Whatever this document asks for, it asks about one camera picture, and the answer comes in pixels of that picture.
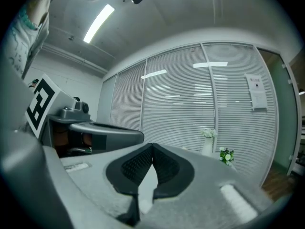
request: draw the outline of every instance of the fluorescent light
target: fluorescent light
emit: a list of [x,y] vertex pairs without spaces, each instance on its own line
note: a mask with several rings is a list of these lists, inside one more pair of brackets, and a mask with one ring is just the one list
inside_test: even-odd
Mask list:
[[154,90],[161,90],[161,89],[167,89],[170,88],[169,85],[160,85],[160,86],[153,86],[153,87],[148,87],[148,91],[154,91]]
[[109,4],[105,6],[105,8],[102,9],[100,14],[96,17],[92,25],[90,26],[85,38],[84,42],[90,43],[93,36],[97,32],[97,30],[100,28],[100,26],[105,22],[105,20],[113,13],[114,8],[111,7]]
[[156,72],[149,73],[147,75],[141,76],[141,78],[144,79],[144,78],[148,78],[148,77],[152,77],[152,76],[159,75],[159,74],[164,74],[164,73],[167,73],[167,71],[166,70],[156,71]]
[[299,89],[299,95],[303,95],[303,94],[305,94],[305,91],[302,88]]
[[212,94],[194,94],[194,96],[210,96]]
[[208,67],[208,63],[194,63],[193,68]]
[[217,67],[217,66],[227,66],[228,65],[228,62],[205,62],[205,63],[194,63],[193,64],[193,68],[202,68],[202,67],[208,67],[208,66],[211,66],[211,67]]
[[173,95],[173,96],[165,96],[166,98],[167,97],[180,97],[180,95]]

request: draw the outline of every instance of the window blind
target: window blind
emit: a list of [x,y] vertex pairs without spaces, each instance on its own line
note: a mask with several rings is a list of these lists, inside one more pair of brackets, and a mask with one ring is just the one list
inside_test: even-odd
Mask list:
[[149,58],[143,102],[145,142],[186,147],[200,152],[202,128],[214,128],[214,97],[200,45]]
[[117,75],[110,124],[134,130],[140,129],[145,61]]
[[[227,62],[212,66],[219,116],[216,151],[222,146],[233,149],[237,171],[259,184],[271,162],[277,125],[275,93],[267,69],[252,46],[203,46],[210,62]],[[261,75],[268,109],[252,110],[245,73]]]

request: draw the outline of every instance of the white flower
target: white flower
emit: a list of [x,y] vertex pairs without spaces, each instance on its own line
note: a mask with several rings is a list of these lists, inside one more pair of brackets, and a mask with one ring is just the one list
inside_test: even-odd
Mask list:
[[225,156],[225,160],[230,160],[231,159],[231,155],[226,155]]
[[212,137],[217,136],[217,133],[214,129],[212,130],[210,128],[204,128],[204,129],[201,129],[200,131],[201,131],[201,134],[207,138],[212,138]]

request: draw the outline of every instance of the ceiling light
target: ceiling light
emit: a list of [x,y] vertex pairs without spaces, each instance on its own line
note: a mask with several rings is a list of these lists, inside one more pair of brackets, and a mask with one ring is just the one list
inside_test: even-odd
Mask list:
[[202,68],[202,67],[208,67],[210,64],[210,66],[227,66],[228,62],[205,62],[205,63],[194,63],[193,64],[193,68]]
[[303,95],[303,94],[305,94],[305,91],[304,91],[304,89],[300,88],[299,89],[299,95]]
[[141,78],[144,79],[144,78],[148,78],[148,77],[152,77],[152,76],[159,75],[159,74],[164,74],[164,73],[167,73],[167,71],[166,70],[156,71],[156,72],[149,73],[147,75],[141,76]]
[[180,97],[180,95],[165,96],[165,97]]
[[105,8],[102,9],[100,14],[96,17],[92,25],[90,26],[85,38],[84,42],[90,43],[91,39],[97,32],[97,30],[100,28],[100,26],[105,22],[105,20],[113,13],[114,8],[111,7],[109,4],[105,6]]

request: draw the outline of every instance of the potted plant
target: potted plant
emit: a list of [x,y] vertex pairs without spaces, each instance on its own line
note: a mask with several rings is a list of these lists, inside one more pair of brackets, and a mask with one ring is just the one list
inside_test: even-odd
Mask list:
[[219,150],[220,150],[219,160],[229,166],[231,162],[234,161],[234,157],[233,157],[234,150],[230,151],[229,149],[224,147],[220,147]]

